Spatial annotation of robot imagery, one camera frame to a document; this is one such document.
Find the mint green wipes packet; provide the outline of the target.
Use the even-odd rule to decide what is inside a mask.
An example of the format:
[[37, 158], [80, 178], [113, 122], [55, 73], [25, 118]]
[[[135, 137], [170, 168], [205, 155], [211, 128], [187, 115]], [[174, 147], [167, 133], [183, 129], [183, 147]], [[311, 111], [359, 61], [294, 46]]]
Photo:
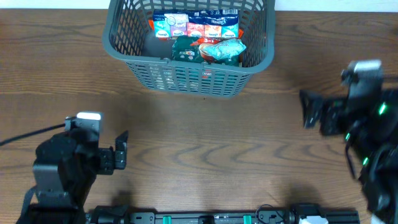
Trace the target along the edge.
[[213, 57], [215, 60], [239, 56], [245, 50], [246, 46], [240, 39], [228, 39], [203, 48], [204, 53]]

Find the grey plastic lattice basket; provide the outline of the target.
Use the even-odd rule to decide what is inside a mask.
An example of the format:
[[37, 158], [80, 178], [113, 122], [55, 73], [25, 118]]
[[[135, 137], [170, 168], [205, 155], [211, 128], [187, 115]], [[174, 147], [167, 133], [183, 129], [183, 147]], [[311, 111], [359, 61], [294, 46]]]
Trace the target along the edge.
[[[156, 9], [212, 10], [237, 9], [239, 27], [246, 46], [240, 67], [216, 63], [191, 63], [172, 60], [173, 39], [159, 40], [150, 28]], [[197, 80], [199, 90], [171, 91], [231, 98], [238, 95], [249, 79], [265, 70], [274, 57], [275, 0], [112, 0], [103, 32], [107, 53], [126, 63], [136, 78], [148, 89], [154, 86], [152, 70], [183, 70], [190, 80]]]

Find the green Nescafe coffee bag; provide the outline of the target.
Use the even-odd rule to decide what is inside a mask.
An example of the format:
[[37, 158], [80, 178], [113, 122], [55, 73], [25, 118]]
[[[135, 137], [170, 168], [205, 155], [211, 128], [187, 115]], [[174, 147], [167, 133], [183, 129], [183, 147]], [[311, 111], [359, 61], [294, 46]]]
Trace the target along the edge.
[[238, 67], [238, 55], [235, 55], [231, 58], [216, 60], [214, 57], [208, 55], [204, 51], [205, 47], [215, 45], [220, 42], [222, 42], [221, 39], [212, 39], [205, 37], [189, 37], [186, 35], [177, 37], [175, 43], [172, 46], [172, 60], [193, 63], [216, 63]]

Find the orange spaghetti packet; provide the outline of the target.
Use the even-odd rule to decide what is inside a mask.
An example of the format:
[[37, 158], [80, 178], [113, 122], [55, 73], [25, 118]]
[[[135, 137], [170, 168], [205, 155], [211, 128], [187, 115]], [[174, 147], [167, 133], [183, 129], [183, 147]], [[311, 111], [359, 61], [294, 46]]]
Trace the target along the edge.
[[216, 38], [216, 39], [240, 39], [244, 31], [238, 24], [232, 26], [204, 25], [193, 22], [181, 22], [170, 25], [166, 21], [148, 20], [150, 28], [159, 39], [176, 39], [180, 36]]

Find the Kleenex tissue multipack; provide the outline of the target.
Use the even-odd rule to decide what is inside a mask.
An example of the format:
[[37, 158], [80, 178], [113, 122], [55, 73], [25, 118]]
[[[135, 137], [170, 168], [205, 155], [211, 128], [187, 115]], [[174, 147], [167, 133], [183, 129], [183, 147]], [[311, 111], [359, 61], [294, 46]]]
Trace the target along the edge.
[[216, 39], [240, 38], [239, 11], [237, 9], [177, 10], [157, 9], [151, 26], [160, 39], [204, 37]]

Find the beige paper pouch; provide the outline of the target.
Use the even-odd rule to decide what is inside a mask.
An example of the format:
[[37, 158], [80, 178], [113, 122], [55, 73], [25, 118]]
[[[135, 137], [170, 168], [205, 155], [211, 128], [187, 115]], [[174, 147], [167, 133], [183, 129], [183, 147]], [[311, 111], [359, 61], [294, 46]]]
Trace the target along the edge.
[[154, 86], [160, 90], [194, 91], [199, 90], [198, 81], [187, 78], [183, 70], [173, 72], [171, 68], [152, 70]]

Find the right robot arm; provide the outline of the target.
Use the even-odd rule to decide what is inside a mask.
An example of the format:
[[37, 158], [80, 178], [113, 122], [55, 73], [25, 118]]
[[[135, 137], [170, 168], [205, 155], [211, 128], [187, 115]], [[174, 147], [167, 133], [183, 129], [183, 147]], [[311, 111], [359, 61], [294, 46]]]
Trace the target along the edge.
[[341, 135], [362, 168], [356, 173], [346, 156], [352, 178], [361, 183], [368, 210], [384, 223], [397, 223], [397, 90], [374, 91], [369, 96], [324, 98], [300, 90], [303, 126], [320, 123], [322, 136]]

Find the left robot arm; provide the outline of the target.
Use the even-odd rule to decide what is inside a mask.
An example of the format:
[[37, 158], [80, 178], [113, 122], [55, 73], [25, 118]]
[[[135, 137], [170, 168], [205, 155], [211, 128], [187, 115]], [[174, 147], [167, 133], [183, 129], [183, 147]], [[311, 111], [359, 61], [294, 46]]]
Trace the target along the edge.
[[35, 153], [36, 185], [24, 197], [18, 223], [86, 223], [84, 204], [97, 175], [126, 168], [128, 131], [99, 147], [99, 134], [75, 128], [53, 135]]

